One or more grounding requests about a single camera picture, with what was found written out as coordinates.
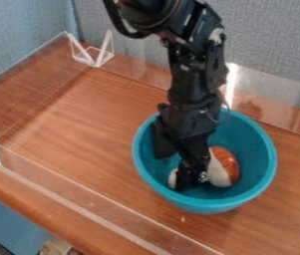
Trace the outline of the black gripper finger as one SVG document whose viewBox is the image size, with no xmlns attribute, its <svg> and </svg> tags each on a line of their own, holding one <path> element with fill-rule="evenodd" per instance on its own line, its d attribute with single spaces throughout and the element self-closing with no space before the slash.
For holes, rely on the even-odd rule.
<svg viewBox="0 0 300 255">
<path fill-rule="evenodd" d="M 174 189 L 183 192 L 201 186 L 206 180 L 207 169 L 203 163 L 189 164 L 183 159 L 179 161 L 177 172 L 174 174 Z"/>
<path fill-rule="evenodd" d="M 167 128 L 161 117 L 153 122 L 153 149 L 157 158 L 170 157 L 175 154 L 175 149 L 169 141 Z"/>
</svg>

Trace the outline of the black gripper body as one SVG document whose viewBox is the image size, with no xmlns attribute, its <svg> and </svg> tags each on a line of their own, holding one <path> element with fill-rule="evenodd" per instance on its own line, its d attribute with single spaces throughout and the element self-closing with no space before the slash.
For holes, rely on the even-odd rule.
<svg viewBox="0 0 300 255">
<path fill-rule="evenodd" d="M 218 125 L 220 98 L 210 96 L 203 102 L 182 105 L 159 103 L 157 109 L 181 159 L 189 164 L 206 164 L 207 137 Z"/>
</svg>

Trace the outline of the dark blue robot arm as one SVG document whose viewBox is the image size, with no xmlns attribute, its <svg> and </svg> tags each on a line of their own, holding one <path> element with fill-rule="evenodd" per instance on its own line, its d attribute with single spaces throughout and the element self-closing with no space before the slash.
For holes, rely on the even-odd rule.
<svg viewBox="0 0 300 255">
<path fill-rule="evenodd" d="M 207 179 L 207 138 L 220 124 L 228 68 L 221 17 L 205 0 L 103 0 L 118 32 L 159 36 L 171 74 L 167 102 L 157 105 L 153 146 L 157 157 L 179 156 L 167 185 L 183 191 Z"/>
</svg>

